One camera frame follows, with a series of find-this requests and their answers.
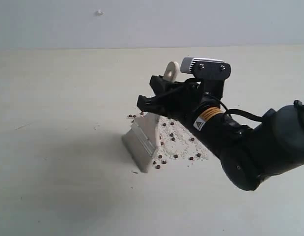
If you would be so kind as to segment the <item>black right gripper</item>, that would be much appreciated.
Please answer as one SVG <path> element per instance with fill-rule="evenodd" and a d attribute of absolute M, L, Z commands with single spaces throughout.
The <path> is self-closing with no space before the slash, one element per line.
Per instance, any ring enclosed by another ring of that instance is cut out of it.
<path fill-rule="evenodd" d="M 223 108 L 217 96 L 205 90 L 203 79 L 188 78 L 183 82 L 167 81 L 152 75 L 150 82 L 155 96 L 140 95 L 137 107 L 142 112 L 153 113 L 179 121 L 184 127 L 193 127 L 196 116 L 208 108 Z"/>

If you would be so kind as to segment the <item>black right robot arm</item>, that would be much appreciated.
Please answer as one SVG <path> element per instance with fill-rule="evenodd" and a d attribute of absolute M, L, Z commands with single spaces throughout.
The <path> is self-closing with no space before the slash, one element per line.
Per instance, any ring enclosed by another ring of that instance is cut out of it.
<path fill-rule="evenodd" d="M 304 165 L 304 103 L 255 116 L 227 109 L 223 81 L 190 78 L 170 83 L 152 76 L 153 97 L 139 96 L 138 108 L 179 121 L 221 162 L 238 188 L 253 191 L 260 183 Z"/>

